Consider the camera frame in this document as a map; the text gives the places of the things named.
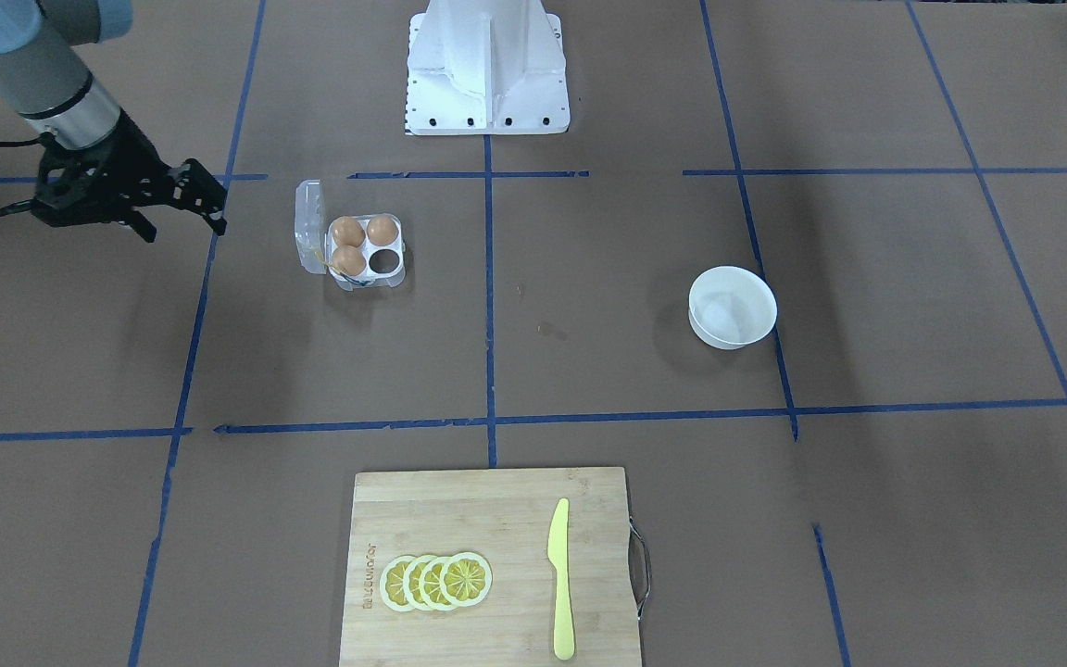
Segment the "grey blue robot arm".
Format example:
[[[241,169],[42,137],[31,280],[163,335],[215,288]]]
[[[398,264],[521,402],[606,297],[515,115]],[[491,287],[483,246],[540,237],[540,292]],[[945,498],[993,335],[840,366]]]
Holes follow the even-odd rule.
[[[52,228],[117,223],[152,244],[145,207],[198,215],[226,232],[226,191],[198,160],[171,166],[76,47],[122,37],[130,1],[0,1],[0,96],[43,149],[33,194],[0,207]]]

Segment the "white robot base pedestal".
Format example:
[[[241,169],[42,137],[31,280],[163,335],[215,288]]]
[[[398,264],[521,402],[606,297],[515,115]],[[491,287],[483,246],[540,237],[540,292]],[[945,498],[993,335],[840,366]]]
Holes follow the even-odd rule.
[[[562,22],[541,1],[432,1],[410,18],[408,47],[407,134],[571,125]]]

